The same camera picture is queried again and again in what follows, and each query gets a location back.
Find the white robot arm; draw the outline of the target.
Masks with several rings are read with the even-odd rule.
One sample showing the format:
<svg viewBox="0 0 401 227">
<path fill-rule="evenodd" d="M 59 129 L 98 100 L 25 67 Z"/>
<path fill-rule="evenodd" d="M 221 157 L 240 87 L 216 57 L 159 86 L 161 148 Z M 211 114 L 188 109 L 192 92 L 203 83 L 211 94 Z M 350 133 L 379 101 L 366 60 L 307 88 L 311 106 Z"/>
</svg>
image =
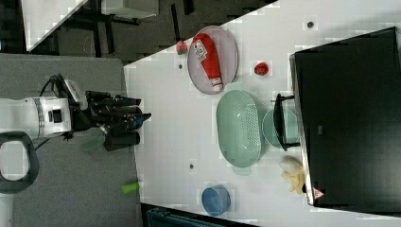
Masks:
<svg viewBox="0 0 401 227">
<path fill-rule="evenodd" d="M 16 194 L 29 188 L 37 179 L 40 164 L 33 142 L 62 136 L 70 139 L 78 131 L 99 128 L 104 137 L 89 144 L 107 151 L 128 148 L 140 143 L 138 130 L 151 118 L 139 108 L 141 100 L 109 93 L 87 91 L 82 107 L 73 96 L 27 97 L 1 100 L 1 150 L 24 152 L 27 172 L 9 179 L 1 175 L 1 192 Z"/>
</svg>

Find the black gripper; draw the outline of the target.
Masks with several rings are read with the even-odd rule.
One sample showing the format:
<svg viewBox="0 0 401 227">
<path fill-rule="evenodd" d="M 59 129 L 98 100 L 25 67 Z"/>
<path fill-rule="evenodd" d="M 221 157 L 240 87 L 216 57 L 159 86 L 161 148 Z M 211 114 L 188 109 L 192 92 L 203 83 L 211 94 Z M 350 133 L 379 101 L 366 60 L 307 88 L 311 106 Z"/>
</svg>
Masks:
<svg viewBox="0 0 401 227">
<path fill-rule="evenodd" d="M 116 135 L 138 130 L 143 121 L 151 118 L 151 113 L 143 113 L 139 108 L 140 98 L 86 91 L 84 101 L 87 107 L 82 109 L 78 101 L 72 95 L 69 96 L 72 120 L 70 136 L 95 127 L 102 128 L 105 134 Z"/>
</svg>

